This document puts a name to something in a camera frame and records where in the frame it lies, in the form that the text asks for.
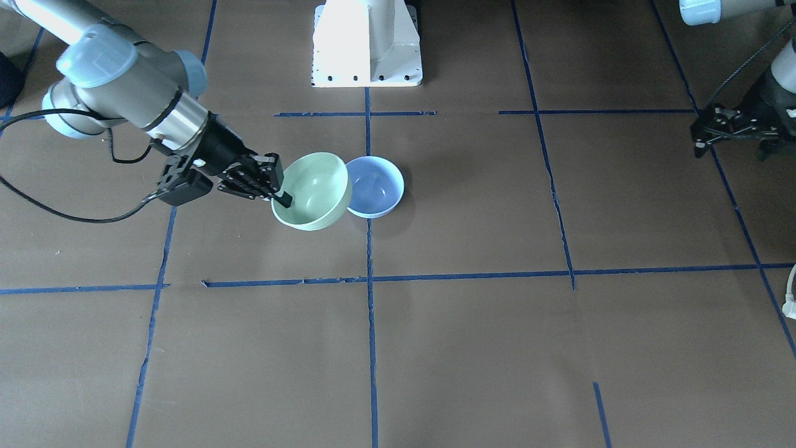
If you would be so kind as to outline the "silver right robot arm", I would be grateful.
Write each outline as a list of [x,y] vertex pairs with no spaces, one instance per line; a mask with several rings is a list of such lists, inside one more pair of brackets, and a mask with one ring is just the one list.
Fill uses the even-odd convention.
[[199,102],[207,77],[190,52],[167,52],[87,1],[3,1],[67,45],[62,80],[42,100],[63,135],[88,138],[129,123],[167,156],[157,190],[170,206],[220,191],[290,207],[279,157],[260,156]]

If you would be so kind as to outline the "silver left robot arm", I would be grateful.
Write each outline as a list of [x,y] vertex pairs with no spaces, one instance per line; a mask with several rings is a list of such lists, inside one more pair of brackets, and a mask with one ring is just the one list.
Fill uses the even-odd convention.
[[736,106],[794,34],[793,1],[676,1],[696,107]]

